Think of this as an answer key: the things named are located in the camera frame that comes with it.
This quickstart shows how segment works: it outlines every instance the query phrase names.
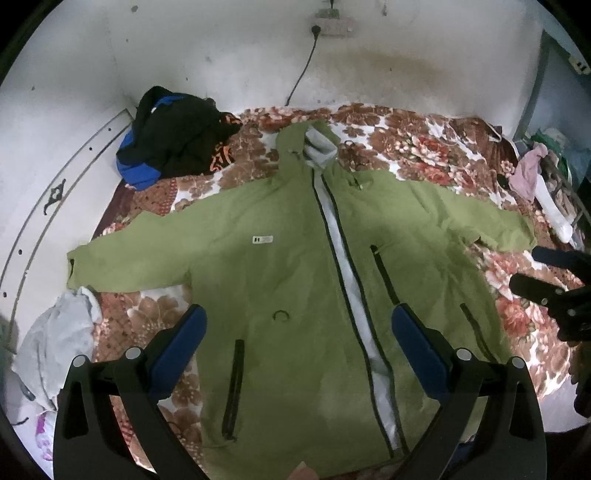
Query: pile of clothes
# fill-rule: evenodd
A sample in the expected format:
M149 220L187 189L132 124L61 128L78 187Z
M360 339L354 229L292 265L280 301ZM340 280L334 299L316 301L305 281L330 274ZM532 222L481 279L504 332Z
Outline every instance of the pile of clothes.
M159 179L215 173L232 163L226 142L241 126L211 98L152 87L121 142L117 169L137 190Z

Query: white cloth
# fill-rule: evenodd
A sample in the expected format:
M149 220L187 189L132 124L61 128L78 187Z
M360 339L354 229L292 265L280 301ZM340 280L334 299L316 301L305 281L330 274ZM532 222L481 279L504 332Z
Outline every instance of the white cloth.
M101 318L100 306L90 290L67 290L25 335L12 370L46 410L57 410L57 394L73 358L92 356L92 332Z

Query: pink clothing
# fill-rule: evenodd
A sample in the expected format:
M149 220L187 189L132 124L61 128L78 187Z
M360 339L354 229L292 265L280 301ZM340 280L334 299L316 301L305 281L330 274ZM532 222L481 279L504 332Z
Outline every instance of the pink clothing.
M535 184L538 180L538 164L548 154L548 147L542 143L534 143L534 148L527 152L509 178L511 190L529 202L535 198Z

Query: jacket label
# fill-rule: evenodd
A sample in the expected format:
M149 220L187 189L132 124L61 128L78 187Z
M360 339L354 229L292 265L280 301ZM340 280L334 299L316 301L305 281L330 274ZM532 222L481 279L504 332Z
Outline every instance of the jacket label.
M252 243L254 244L271 244L273 243L273 236L254 236L252 237Z

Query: bed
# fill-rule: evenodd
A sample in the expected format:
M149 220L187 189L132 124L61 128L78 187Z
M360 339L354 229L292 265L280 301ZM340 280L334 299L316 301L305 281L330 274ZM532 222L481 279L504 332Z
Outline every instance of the bed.
M499 176L510 175L517 164L514 146L499 127L478 118L440 115L353 103L338 108L248 109L240 114L243 126L229 141L234 163L211 176L161 180L136 192L123 183L117 188L95 236L108 235L129 225L143 211L159 215L178 212L194 202L246 182L271 176L277 170L275 137L292 122L322 118L341 138L339 161L351 170L389 170L400 180L430 181L458 194L494 202L514 210L534 225L538 243L562 248L542 212L499 186ZM531 256L503 254L481 245L469 248L491 287L496 308L514 354L530 370L538 399L557 390L569 376L573 353L557 339L556 323L545 308L513 296L509 279L526 273L557 286L575 288L579 280L568 271L538 264ZM131 346L145 346L161 329L176 323L191 303L187 286L134 293L100 295L102 323L95 330L94 361L119 358ZM150 467L118 397L113 407L136 462ZM179 441L201 466L199 372L190 362L172 396L159 403L162 414ZM340 480L389 478L396 465L352 472Z

